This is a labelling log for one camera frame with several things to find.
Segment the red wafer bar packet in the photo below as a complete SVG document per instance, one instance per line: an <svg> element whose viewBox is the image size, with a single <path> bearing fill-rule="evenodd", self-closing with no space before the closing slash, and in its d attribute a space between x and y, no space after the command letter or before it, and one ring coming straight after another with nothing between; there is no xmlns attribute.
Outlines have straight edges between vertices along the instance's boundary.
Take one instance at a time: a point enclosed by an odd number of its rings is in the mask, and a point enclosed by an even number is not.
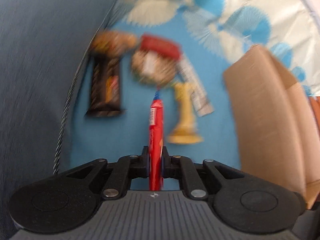
<svg viewBox="0 0 320 240"><path fill-rule="evenodd" d="M160 191L163 185L162 178L162 150L163 150L163 102L159 90L155 92L149 116L149 189Z"/></svg>

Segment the yellow snack bar packet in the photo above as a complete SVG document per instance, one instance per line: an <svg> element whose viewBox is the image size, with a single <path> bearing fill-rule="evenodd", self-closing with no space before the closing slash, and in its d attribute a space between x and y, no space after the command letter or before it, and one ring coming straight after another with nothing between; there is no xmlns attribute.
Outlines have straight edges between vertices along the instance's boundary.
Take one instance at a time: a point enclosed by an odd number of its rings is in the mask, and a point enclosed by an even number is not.
<svg viewBox="0 0 320 240"><path fill-rule="evenodd" d="M196 127L196 116L193 111L191 94L193 87L190 83L177 82L174 84L175 99L178 103L179 121L167 136L171 144L189 145L203 142Z"/></svg>

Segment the black truffle snack bar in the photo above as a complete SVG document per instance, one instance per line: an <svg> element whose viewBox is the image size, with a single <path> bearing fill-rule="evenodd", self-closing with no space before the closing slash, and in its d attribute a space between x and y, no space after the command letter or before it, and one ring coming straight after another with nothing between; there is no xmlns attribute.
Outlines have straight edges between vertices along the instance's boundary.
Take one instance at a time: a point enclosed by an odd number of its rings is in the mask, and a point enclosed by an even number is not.
<svg viewBox="0 0 320 240"><path fill-rule="evenodd" d="M120 74L119 57L93 56L91 92L87 115L112 117L123 113Z"/></svg>

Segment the silver stick sachet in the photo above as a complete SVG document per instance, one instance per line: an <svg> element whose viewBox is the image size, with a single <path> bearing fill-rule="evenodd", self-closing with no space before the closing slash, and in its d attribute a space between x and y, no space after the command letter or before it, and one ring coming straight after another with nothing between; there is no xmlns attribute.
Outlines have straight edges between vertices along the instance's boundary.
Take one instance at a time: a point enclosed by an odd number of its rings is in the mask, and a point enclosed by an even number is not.
<svg viewBox="0 0 320 240"><path fill-rule="evenodd" d="M177 68L183 81L192 86L191 101L196 114L202 117L213 113L214 107L208 99L207 92L185 53L180 56Z"/></svg>

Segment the round puffed grain cake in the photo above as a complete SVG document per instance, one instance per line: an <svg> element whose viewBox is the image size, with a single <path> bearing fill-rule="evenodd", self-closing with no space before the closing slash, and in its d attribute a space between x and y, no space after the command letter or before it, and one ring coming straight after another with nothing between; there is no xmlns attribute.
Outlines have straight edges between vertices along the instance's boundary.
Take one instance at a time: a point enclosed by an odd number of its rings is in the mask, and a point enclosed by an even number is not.
<svg viewBox="0 0 320 240"><path fill-rule="evenodd" d="M135 78L146 84L164 87L171 84L177 73L177 61L154 51L137 50L131 58Z"/></svg>

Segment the small red snack packet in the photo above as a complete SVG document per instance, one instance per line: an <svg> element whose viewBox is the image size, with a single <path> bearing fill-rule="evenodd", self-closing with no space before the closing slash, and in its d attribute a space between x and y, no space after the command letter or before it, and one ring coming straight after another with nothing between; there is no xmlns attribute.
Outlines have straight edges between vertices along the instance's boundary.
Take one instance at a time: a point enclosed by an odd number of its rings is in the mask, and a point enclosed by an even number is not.
<svg viewBox="0 0 320 240"><path fill-rule="evenodd" d="M181 56L180 45L166 38L143 34L140 40L140 49L154 51L164 57L179 60Z"/></svg>

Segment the bag of small cookies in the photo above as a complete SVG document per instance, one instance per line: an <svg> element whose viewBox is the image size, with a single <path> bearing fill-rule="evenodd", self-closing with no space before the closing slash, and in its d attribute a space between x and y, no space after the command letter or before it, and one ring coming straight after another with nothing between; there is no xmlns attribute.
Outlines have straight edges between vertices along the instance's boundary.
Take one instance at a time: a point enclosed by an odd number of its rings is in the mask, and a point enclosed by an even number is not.
<svg viewBox="0 0 320 240"><path fill-rule="evenodd" d="M95 35L89 49L94 54L118 57L134 49L138 41L138 37L132 33L105 30Z"/></svg>

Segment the brown cardboard box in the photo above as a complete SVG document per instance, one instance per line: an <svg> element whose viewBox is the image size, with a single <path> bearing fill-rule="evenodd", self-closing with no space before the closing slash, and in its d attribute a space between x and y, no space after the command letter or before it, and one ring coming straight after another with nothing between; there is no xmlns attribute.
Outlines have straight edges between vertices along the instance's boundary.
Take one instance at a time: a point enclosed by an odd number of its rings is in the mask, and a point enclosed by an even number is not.
<svg viewBox="0 0 320 240"><path fill-rule="evenodd" d="M244 172L300 193L319 195L319 129L304 89L261 45L223 74Z"/></svg>

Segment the blue fan-pattern sofa cover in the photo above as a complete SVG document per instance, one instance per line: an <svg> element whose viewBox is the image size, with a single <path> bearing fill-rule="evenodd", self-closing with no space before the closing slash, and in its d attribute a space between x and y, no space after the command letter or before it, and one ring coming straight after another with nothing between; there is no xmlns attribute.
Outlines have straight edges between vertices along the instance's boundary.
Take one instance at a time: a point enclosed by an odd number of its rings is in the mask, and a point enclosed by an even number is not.
<svg viewBox="0 0 320 240"><path fill-rule="evenodd" d="M238 139L223 72L249 47L266 46L295 75L307 95L319 95L319 0L117 0L108 24L136 35L151 33L176 41L193 65L214 111L197 119L204 141L168 145L171 154L195 162L215 159L240 167ZM155 88L121 61L124 114L86 115L93 66L79 77L72 116L71 167L98 158L110 162L140 154L148 143L149 108Z"/></svg>

